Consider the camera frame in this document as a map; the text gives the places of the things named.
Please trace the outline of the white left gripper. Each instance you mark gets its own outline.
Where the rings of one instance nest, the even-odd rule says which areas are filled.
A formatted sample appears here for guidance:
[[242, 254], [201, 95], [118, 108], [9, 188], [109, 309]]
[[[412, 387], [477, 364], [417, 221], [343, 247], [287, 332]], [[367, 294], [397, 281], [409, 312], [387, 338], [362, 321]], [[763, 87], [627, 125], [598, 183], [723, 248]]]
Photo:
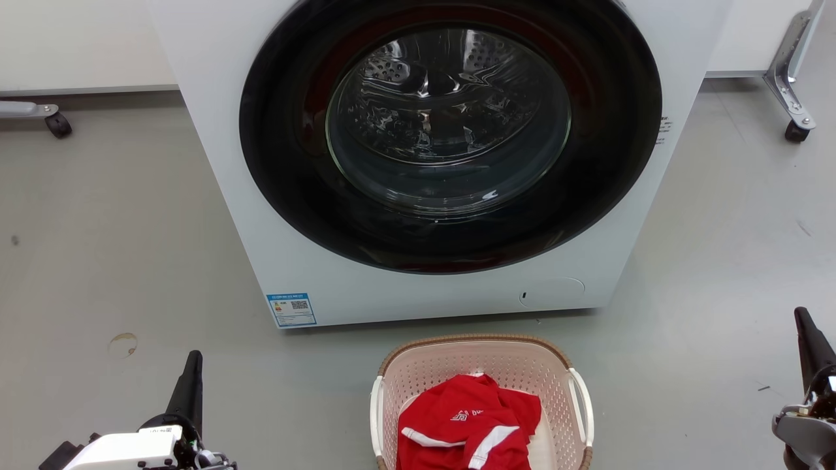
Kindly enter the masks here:
[[62, 470], [238, 470], [223, 452], [201, 441], [203, 355], [190, 351], [169, 404], [132, 433], [97, 437], [62, 465]]

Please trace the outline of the white oval filter cover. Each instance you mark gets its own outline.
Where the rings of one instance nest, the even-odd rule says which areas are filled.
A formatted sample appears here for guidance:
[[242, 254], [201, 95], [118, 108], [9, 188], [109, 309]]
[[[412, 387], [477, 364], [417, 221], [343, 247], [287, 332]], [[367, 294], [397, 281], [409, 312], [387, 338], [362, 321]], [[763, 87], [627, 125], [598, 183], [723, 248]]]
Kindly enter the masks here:
[[532, 311], [577, 309], [585, 296], [585, 286], [577, 279], [559, 277], [531, 283], [519, 293], [519, 301]]

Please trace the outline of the beige perforated plastic laundry basket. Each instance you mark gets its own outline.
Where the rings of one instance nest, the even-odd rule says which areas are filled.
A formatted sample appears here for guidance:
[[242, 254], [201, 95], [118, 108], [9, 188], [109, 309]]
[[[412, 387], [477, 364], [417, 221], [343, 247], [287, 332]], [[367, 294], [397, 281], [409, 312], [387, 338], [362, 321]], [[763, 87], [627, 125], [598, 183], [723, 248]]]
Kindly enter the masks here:
[[377, 470], [395, 470], [397, 420], [415, 398], [455, 375], [486, 373], [499, 386], [537, 396], [552, 429], [557, 470], [589, 470], [594, 411], [585, 381], [547, 340], [522, 334], [456, 334], [415, 340], [388, 354], [370, 393]]

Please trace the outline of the black round washer door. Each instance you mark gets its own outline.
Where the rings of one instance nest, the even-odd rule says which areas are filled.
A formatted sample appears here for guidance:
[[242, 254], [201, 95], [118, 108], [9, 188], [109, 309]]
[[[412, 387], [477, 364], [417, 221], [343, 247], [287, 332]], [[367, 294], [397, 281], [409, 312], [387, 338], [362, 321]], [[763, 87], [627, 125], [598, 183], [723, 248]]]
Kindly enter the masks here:
[[660, 54], [615, 0], [300, 0], [244, 82], [277, 214], [380, 270], [495, 270], [612, 211], [650, 161]]

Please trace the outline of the red garment with white stripes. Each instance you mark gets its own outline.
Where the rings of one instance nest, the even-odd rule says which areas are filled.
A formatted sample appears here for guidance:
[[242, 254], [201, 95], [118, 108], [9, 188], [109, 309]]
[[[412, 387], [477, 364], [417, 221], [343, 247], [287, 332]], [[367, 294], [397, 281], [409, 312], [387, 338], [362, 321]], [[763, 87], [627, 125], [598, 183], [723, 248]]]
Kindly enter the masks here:
[[532, 470], [541, 401], [489, 375], [456, 375], [399, 416], [395, 470]]

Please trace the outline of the blue energy label sticker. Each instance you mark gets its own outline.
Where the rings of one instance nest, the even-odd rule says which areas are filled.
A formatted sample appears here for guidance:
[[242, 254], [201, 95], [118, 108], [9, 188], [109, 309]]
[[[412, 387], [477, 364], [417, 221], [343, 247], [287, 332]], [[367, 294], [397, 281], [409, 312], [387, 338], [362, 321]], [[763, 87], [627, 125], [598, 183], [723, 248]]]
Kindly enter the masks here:
[[267, 294], [266, 300], [278, 328], [305, 328], [317, 325], [307, 292]]

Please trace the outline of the white cloth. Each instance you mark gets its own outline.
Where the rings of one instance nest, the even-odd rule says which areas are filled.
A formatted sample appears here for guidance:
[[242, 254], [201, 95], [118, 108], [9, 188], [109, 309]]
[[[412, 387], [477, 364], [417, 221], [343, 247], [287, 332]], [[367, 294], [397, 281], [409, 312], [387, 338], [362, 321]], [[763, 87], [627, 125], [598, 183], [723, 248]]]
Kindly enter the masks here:
[[531, 470], [557, 470], [555, 444], [547, 413], [541, 412], [538, 426], [528, 444], [528, 462]]

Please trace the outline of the white front-load washing machine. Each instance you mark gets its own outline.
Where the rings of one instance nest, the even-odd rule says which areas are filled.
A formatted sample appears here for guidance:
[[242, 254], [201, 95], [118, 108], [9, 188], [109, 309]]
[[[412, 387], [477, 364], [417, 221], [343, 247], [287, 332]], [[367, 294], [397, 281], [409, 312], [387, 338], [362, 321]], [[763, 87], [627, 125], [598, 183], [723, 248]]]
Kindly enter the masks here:
[[636, 184], [594, 226], [550, 252], [495, 270], [424, 275], [380, 270], [323, 249], [277, 214], [249, 172], [239, 130], [244, 82], [266, 36], [300, 0], [147, 1], [266, 305], [267, 294], [307, 292], [320, 327], [528, 312], [520, 291], [559, 277], [585, 286], [577, 309], [606, 306], [731, 8], [731, 0], [615, 0], [661, 57], [662, 114]]

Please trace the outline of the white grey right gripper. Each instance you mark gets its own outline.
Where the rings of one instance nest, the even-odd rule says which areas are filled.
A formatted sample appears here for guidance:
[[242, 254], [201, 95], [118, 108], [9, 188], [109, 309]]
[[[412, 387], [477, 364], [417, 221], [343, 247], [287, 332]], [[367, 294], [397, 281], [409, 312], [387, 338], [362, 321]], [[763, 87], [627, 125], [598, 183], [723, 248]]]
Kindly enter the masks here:
[[784, 444], [786, 470], [836, 470], [836, 351], [806, 307], [794, 309], [802, 383], [800, 405], [786, 405], [771, 421]]

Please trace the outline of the grey metal frame leg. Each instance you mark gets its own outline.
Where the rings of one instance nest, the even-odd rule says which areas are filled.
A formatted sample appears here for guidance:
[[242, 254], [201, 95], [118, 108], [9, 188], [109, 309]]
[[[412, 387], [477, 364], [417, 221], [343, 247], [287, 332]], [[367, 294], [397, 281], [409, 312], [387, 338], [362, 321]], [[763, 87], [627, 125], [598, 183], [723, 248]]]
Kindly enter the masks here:
[[783, 110], [800, 127], [816, 128], [816, 122], [797, 97], [792, 86], [797, 81], [797, 72], [806, 53], [807, 44], [826, 0], [811, 0], [807, 9], [798, 12], [790, 21], [781, 44], [777, 48], [770, 66], [765, 71], [764, 82], [773, 92]]
[[57, 113], [59, 113], [59, 107], [56, 104], [0, 99], [0, 119], [45, 119]]

